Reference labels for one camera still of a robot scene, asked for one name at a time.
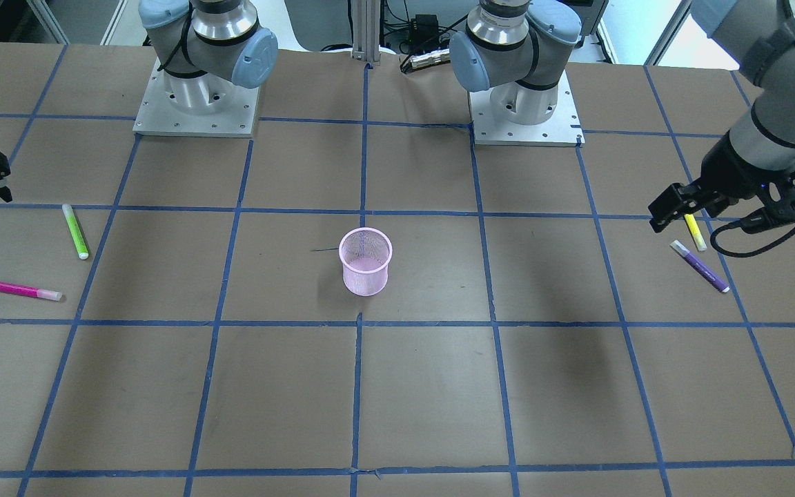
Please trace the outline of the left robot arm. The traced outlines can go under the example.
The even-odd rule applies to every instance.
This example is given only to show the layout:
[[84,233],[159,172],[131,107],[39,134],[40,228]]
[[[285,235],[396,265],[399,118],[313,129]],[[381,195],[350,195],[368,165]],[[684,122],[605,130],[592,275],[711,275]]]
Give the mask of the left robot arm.
[[[761,94],[698,179],[671,184],[649,205],[650,224],[662,232],[685,214],[715,217],[754,197],[761,207],[740,221],[746,233],[795,224],[795,1],[694,1],[691,15]],[[482,1],[451,37],[452,69],[469,92],[490,91],[508,121],[537,125],[581,31],[580,16],[558,1]]]

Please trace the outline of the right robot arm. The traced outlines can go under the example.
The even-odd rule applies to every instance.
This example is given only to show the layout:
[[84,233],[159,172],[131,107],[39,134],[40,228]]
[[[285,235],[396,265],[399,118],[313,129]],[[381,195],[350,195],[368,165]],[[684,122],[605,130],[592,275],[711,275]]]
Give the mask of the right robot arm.
[[277,35],[250,1],[141,1],[157,53],[135,131],[250,136],[258,89],[277,63]]

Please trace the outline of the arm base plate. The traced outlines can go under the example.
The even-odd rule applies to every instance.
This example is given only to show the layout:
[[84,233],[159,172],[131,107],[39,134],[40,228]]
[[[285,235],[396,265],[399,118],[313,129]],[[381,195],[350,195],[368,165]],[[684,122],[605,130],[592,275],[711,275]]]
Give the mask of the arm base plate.
[[259,88],[237,87],[215,75],[182,79],[155,60],[132,131],[160,137],[253,137]]
[[468,95],[474,141],[488,146],[576,147],[586,144],[570,81],[533,90],[517,82]]

